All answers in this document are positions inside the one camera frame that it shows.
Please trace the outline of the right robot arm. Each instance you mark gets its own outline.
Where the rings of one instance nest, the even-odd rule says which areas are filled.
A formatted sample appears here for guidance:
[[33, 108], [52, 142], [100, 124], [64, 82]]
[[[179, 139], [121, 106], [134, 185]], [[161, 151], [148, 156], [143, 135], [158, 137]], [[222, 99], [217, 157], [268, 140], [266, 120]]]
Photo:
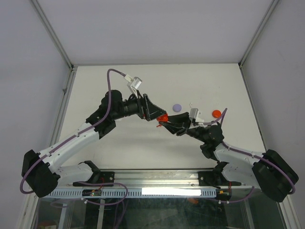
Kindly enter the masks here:
[[178, 115], [164, 114], [157, 121], [173, 135], [187, 135], [203, 143], [202, 154], [217, 162], [213, 169], [215, 183], [243, 183], [260, 189], [276, 202], [294, 194], [299, 177], [280, 154], [272, 149], [255, 152], [228, 144], [222, 131], [223, 119], [221, 114], [216, 120], [204, 122], [199, 111], [192, 109]]

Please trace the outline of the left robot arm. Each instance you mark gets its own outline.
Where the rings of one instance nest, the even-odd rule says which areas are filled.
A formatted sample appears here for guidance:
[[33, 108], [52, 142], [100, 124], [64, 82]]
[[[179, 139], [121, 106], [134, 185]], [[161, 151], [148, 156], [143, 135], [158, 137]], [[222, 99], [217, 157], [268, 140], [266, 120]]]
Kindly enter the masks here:
[[63, 167], [73, 155], [106, 136], [116, 127], [115, 121], [132, 115], [152, 121], [166, 111], [153, 104], [147, 94], [131, 94], [123, 100], [122, 93], [111, 90], [102, 98], [98, 109], [69, 137], [35, 152], [25, 153], [22, 165], [20, 191], [42, 198], [49, 195], [59, 184], [87, 182], [96, 185], [100, 180], [99, 169], [92, 161]]

